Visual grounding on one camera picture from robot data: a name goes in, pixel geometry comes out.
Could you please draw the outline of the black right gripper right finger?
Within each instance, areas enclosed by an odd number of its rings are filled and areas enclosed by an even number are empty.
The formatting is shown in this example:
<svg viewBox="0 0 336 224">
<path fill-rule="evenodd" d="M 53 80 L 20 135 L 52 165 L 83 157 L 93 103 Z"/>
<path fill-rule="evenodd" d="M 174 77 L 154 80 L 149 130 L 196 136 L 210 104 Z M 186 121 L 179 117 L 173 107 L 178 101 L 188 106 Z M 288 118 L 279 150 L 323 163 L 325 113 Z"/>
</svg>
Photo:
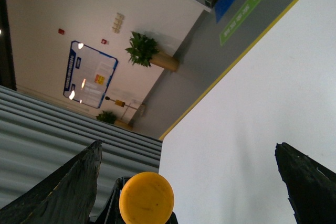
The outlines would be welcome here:
<svg viewBox="0 0 336 224">
<path fill-rule="evenodd" d="M 296 222 L 335 223 L 335 173 L 285 142 L 275 158 Z"/>
</svg>

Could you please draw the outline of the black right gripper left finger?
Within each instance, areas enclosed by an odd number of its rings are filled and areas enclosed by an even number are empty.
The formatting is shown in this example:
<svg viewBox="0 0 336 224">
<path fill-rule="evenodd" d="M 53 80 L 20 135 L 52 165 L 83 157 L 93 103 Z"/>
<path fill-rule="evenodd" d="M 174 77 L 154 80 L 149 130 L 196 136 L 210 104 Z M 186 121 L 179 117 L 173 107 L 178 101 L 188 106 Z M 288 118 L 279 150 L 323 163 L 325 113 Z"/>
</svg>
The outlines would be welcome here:
<svg viewBox="0 0 336 224">
<path fill-rule="evenodd" d="M 101 161 L 102 141 L 98 140 L 1 208 L 1 223 L 87 223 Z"/>
</svg>

